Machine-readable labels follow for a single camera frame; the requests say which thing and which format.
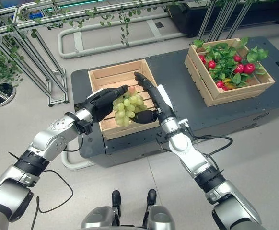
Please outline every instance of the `grape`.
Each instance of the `grape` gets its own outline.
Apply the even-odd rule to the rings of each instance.
[[[144,98],[142,96],[140,96],[139,94],[135,95],[137,98],[140,98],[141,100],[144,100]]]
[[[124,123],[124,126],[129,126],[129,124],[130,124],[130,118],[129,117],[127,117],[127,116],[125,116],[124,118],[123,118],[123,123]]]
[[[128,106],[130,106],[130,100],[129,99],[125,99],[124,100],[124,105],[125,105],[125,107],[128,107]]]
[[[118,99],[113,100],[113,106],[117,105],[119,103]]]
[[[129,98],[129,101],[133,104],[136,103],[137,100],[138,100],[138,98],[136,96],[132,96]]]
[[[139,105],[139,108],[141,110],[147,110],[147,106],[145,104]]]
[[[119,126],[123,126],[123,124],[124,124],[124,120],[123,119],[117,119],[116,120],[116,124],[118,124]]]
[[[130,86],[128,92],[113,101],[113,110],[115,111],[115,121],[119,126],[129,126],[130,118],[135,117],[135,113],[147,110],[144,105],[143,97],[140,96],[134,86]]]
[[[135,117],[135,113],[131,112],[131,111],[126,111],[126,116],[130,117],[130,118],[134,118]]]
[[[129,105],[129,106],[127,107],[127,110],[133,112],[133,111],[135,110],[135,106],[134,106],[134,105]]]
[[[129,93],[126,92],[126,93],[124,94],[124,99],[129,98],[129,97],[130,97]]]
[[[140,111],[141,111],[141,109],[140,109],[140,108],[135,107],[135,110],[134,110],[134,112],[135,112],[135,113],[138,113],[138,112],[140,112]]]
[[[118,103],[117,107],[118,107],[118,110],[124,110],[125,109],[125,105],[121,102]]]
[[[118,105],[114,105],[114,106],[113,106],[113,110],[114,110],[114,111],[118,111],[118,110],[119,110],[119,109],[118,109]]]
[[[140,98],[138,98],[138,100],[136,101],[137,105],[142,105],[144,104],[143,100],[141,100]]]
[[[118,112],[117,112],[117,117],[118,118],[123,118],[124,116],[125,116],[125,110],[119,110]]]

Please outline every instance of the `robotic hand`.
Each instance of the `robotic hand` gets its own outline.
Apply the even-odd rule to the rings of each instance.
[[[142,74],[135,72],[135,80],[146,90],[156,108],[155,111],[143,111],[136,114],[134,121],[149,123],[159,120],[160,126],[169,140],[170,150],[180,159],[184,168],[205,192],[211,204],[218,203],[212,216],[220,230],[264,230],[255,208],[221,172],[199,151],[194,149],[181,124],[189,128],[188,120],[180,122],[173,112],[173,106],[162,85],[154,85]]]
[[[103,120],[112,112],[112,102],[128,90],[124,85],[117,89],[100,89],[90,95],[77,112],[53,122],[38,133],[28,149],[0,177],[0,230],[7,230],[9,222],[18,220],[28,207],[40,174],[79,134],[92,132],[94,122]]]

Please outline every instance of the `gray floor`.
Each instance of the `gray floor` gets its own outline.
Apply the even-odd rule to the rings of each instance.
[[[70,103],[49,108],[46,97],[30,80],[25,79],[17,88],[13,102],[0,108],[0,175],[15,161],[7,151],[22,154],[39,130],[47,128],[66,111],[73,111],[70,82],[73,71],[184,49],[191,41],[179,38],[89,57],[62,59],[57,51],[59,32],[49,32],[46,28],[40,30],[60,65],[67,70]],[[105,29],[99,33],[106,35],[109,32]],[[235,34],[236,37],[258,35],[266,36],[279,49],[279,25],[242,29]],[[87,36],[85,39],[96,45],[100,41],[97,36]],[[233,145],[215,156],[215,159],[225,169],[224,176],[231,179],[256,207],[264,226],[279,230],[279,118],[267,125],[232,134],[231,137],[235,141]],[[209,152],[220,145],[221,141],[207,141],[196,147]],[[73,141],[70,148],[76,147],[77,141]],[[78,153],[72,155],[72,161],[81,161]],[[91,209],[110,205],[110,195],[115,189],[119,189],[122,194],[121,222],[140,225],[146,194],[150,188],[158,191],[158,204],[169,208],[178,230],[217,229],[210,215],[212,206],[172,153],[154,155],[106,169],[93,166],[78,171],[69,171],[61,164],[60,158],[56,158],[48,168],[58,171],[70,183],[74,197],[58,210],[40,214],[35,226],[37,230],[79,228],[82,219]],[[33,191],[36,196],[40,196],[43,210],[60,204],[70,194],[63,182],[50,173],[42,174]],[[29,229],[35,206],[33,200],[24,216],[10,224],[10,229]]]

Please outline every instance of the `metal frame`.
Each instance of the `metal frame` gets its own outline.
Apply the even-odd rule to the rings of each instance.
[[[228,20],[230,19],[237,3],[239,2],[239,0],[234,0],[232,2],[226,2],[225,5],[221,8],[221,11],[214,23],[214,26],[210,32],[210,35],[208,37],[208,40],[207,42],[210,42],[210,41],[216,41],[219,39],[222,31],[224,30]],[[202,22],[202,25],[201,25],[201,28],[199,30],[199,33],[198,33],[198,36],[197,36],[197,39],[202,39],[202,36],[207,28],[207,25],[208,25],[208,22],[210,20],[210,17],[212,15],[212,12],[214,10],[214,7],[215,7],[215,3],[216,3],[216,0],[211,0],[210,4],[209,4],[209,7],[207,9],[207,12],[206,12],[206,15],[205,15],[205,18]],[[227,36],[227,39],[230,39],[234,32],[237,30],[237,28],[239,27],[239,25],[241,24],[243,18],[245,17],[245,15],[247,14],[249,8],[251,7],[252,5],[252,2],[251,3],[244,3],[244,6],[243,8],[241,9],[238,17],[236,18],[233,26],[231,27],[230,31],[229,31],[229,34]]]
[[[230,16],[233,13],[233,10],[238,2],[239,2],[239,0],[233,0],[233,1],[225,3],[225,5],[222,7],[222,9],[216,19],[216,22],[212,28],[212,31],[208,37],[208,42],[216,41],[219,39],[222,31],[224,30]]]
[[[44,94],[48,97],[48,105],[53,106],[58,103],[68,103],[68,89],[66,84],[66,73],[63,68],[61,68],[58,62],[53,57],[51,51],[46,46],[44,40],[36,31],[36,38],[40,46],[43,48],[45,53],[47,54],[48,58],[52,62],[52,64],[56,67],[55,70],[51,70],[47,63],[43,60],[40,54],[37,52],[33,44],[30,40],[23,36],[22,32],[31,31],[41,26],[50,26],[53,23],[61,23],[61,19],[69,21],[77,21],[81,19],[88,18],[86,14],[86,10],[94,12],[94,8],[85,9],[81,11],[73,11],[66,14],[57,14],[53,17],[44,17],[41,19],[41,23],[39,24],[36,21],[28,20],[28,21],[21,21],[17,16],[21,10],[26,9],[30,11],[34,10],[42,10],[45,8],[52,7],[56,13],[59,13],[59,5],[60,4],[69,4],[69,3],[76,3],[80,2],[81,0],[56,0],[53,2],[52,0],[41,0],[38,4],[36,2],[30,2],[23,5],[18,5],[14,7],[8,7],[4,9],[0,9],[0,50],[11,60],[16,61],[18,67],[28,75],[28,77],[42,90]],[[174,3],[184,3],[190,0],[172,0],[171,2]],[[101,6],[97,7],[98,13],[95,13],[96,16],[103,16],[113,13],[120,13],[121,9],[125,11],[131,11],[138,8],[141,5],[141,8],[151,8],[151,7],[161,7],[168,3],[167,0],[143,0],[143,1],[133,1],[133,2],[126,2],[122,4],[113,4],[110,6]],[[13,16],[12,24],[11,25],[4,25],[1,26],[1,17],[2,16]],[[29,65],[23,61],[18,60],[17,58],[13,58],[11,56],[11,52],[9,47],[3,42],[4,36],[12,35],[19,47],[23,49],[26,55],[34,62],[35,66],[40,70],[40,72],[44,75],[46,82],[44,83],[29,67]],[[59,87],[60,91],[63,93],[61,99],[56,100],[53,98],[53,90],[52,87],[56,85]]]
[[[232,38],[234,32],[237,30],[237,28],[240,26],[242,20],[244,19],[245,15],[247,14],[249,8],[251,7],[252,2],[251,3],[245,3],[241,12],[239,13],[239,15],[237,16],[233,26],[231,27],[229,34],[227,36],[227,39]]]
[[[161,14],[154,14],[154,15],[150,15],[150,16],[132,18],[129,23],[146,21],[151,32],[153,33],[153,37],[130,41],[129,46],[138,46],[138,45],[142,45],[142,44],[146,44],[146,43],[164,41],[167,39],[186,36],[186,34],[183,34],[183,33],[173,33],[173,34],[161,35],[159,32],[159,29],[154,24],[153,19],[159,19],[159,18],[165,18],[165,17],[169,17],[169,14],[161,13]],[[111,24],[112,24],[112,26],[118,26],[118,25],[121,25],[121,22],[112,21]],[[92,54],[96,54],[96,53],[101,53],[101,52],[106,52],[106,51],[110,51],[110,50],[114,50],[114,49],[121,49],[121,48],[127,47],[127,46],[119,43],[119,44],[114,44],[114,45],[98,46],[98,47],[94,47],[94,48],[90,48],[90,49],[83,49],[81,32],[92,31],[92,30],[102,29],[102,28],[104,28],[104,27],[98,23],[98,24],[94,24],[94,25],[83,26],[82,28],[70,28],[70,29],[60,32],[58,34],[58,53],[59,53],[59,55],[62,58],[83,57],[85,55],[92,55]],[[62,39],[64,36],[69,35],[69,34],[73,34],[75,49],[72,52],[64,53]]]
[[[208,9],[207,9],[207,12],[206,12],[206,15],[205,15],[205,18],[203,19],[203,22],[202,22],[202,25],[201,25],[201,28],[199,30],[199,33],[198,33],[198,36],[197,36],[197,39],[198,40],[201,40],[202,36],[203,36],[203,33],[205,32],[206,28],[207,28],[207,25],[208,25],[208,22],[210,20],[210,17],[212,15],[212,12],[214,10],[214,7],[215,7],[215,3],[216,3],[216,0],[212,0],[208,6]]]

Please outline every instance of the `black table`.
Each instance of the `black table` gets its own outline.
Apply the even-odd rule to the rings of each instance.
[[[264,37],[249,39],[247,46],[269,50],[269,56],[261,63],[276,83],[258,97],[212,107],[206,107],[184,65],[187,49],[146,58],[156,82],[166,89],[178,119],[187,118],[195,134],[226,135],[265,124],[279,116],[279,51]],[[92,93],[88,70],[92,69],[82,69],[71,74],[75,104],[83,102]],[[171,87],[173,81],[178,87]],[[159,143],[165,142],[160,132],[161,128],[156,127],[106,140],[99,126],[94,125],[93,133],[84,137],[80,155],[96,164],[110,167],[160,153],[163,150]]]

